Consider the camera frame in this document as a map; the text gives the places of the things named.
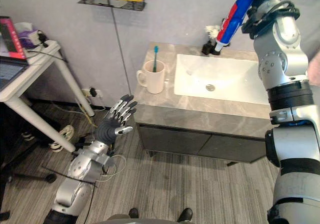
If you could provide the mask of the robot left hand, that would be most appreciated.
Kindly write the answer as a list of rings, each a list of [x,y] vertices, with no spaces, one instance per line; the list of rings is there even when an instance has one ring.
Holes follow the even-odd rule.
[[[133,95],[126,94],[110,108],[95,132],[97,141],[110,145],[115,142],[117,136],[133,130],[132,126],[127,125],[137,110],[137,102],[133,99]]]

